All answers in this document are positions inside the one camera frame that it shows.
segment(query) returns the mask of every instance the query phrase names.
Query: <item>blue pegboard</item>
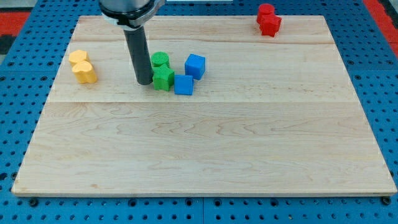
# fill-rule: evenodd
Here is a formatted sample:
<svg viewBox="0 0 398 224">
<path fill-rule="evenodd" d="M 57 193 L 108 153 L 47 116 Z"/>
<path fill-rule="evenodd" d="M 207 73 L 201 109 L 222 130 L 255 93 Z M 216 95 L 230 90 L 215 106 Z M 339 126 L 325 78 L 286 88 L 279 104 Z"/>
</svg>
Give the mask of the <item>blue pegboard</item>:
<svg viewBox="0 0 398 224">
<path fill-rule="evenodd" d="M 361 1 L 235 0 L 166 5 L 159 15 L 324 15 L 395 182 L 398 61 Z M 21 165 L 78 16 L 96 0 L 39 0 L 0 65 L 0 223 L 397 223 L 391 198 L 17 198 Z"/>
</svg>

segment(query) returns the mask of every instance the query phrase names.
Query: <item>black cylindrical rod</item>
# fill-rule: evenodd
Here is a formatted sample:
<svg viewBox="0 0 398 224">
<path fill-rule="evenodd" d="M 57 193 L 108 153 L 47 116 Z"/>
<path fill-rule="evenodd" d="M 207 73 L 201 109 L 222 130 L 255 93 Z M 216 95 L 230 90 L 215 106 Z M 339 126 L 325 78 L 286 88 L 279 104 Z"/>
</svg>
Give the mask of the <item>black cylindrical rod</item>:
<svg viewBox="0 0 398 224">
<path fill-rule="evenodd" d="M 124 31 L 126 36 L 127 46 L 129 47 L 132 66 L 136 72 L 138 83 L 141 85 L 148 85 L 152 83 L 154 71 L 150 64 L 150 57 L 148 52 L 147 39 L 145 37 L 144 26 L 133 30 Z"/>
</svg>

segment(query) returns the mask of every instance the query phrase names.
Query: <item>yellow block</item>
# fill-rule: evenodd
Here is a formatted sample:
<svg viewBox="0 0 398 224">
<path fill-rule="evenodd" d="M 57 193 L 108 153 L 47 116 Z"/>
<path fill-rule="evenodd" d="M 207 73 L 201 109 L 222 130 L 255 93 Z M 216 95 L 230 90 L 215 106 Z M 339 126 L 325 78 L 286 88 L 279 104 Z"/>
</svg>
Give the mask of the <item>yellow block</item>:
<svg viewBox="0 0 398 224">
<path fill-rule="evenodd" d="M 72 67 L 72 72 L 75 74 L 80 84 L 97 82 L 97 76 L 95 75 L 93 66 L 85 60 L 74 65 Z"/>
<path fill-rule="evenodd" d="M 75 50 L 69 55 L 69 62 L 72 67 L 83 60 L 90 62 L 90 59 L 88 58 L 88 53 L 84 50 Z"/>
</svg>

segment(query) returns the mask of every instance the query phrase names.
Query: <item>blue block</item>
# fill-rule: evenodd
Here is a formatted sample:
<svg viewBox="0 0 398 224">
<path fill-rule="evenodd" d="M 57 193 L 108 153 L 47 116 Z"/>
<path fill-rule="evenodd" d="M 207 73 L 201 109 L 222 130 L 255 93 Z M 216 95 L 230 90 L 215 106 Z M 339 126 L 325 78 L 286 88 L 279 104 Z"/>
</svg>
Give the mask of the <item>blue block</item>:
<svg viewBox="0 0 398 224">
<path fill-rule="evenodd" d="M 191 75 L 174 75 L 174 93 L 178 95 L 192 95 L 193 77 Z"/>
<path fill-rule="evenodd" d="M 190 54 L 185 62 L 185 74 L 193 76 L 196 80 L 200 80 L 206 69 L 205 64 L 205 57 Z"/>
</svg>

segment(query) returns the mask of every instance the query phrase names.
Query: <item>wooden board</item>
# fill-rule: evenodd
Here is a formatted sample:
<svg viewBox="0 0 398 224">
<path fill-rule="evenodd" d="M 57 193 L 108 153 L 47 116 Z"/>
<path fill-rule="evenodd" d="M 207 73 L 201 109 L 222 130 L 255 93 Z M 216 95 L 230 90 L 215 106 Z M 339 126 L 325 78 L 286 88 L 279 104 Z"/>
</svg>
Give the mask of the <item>wooden board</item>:
<svg viewBox="0 0 398 224">
<path fill-rule="evenodd" d="M 324 197 L 397 189 L 322 16 L 154 17 L 150 52 L 176 74 L 207 71 L 193 96 L 135 80 L 121 29 L 81 17 L 12 191 L 23 197 Z M 87 50 L 98 82 L 67 62 Z"/>
</svg>

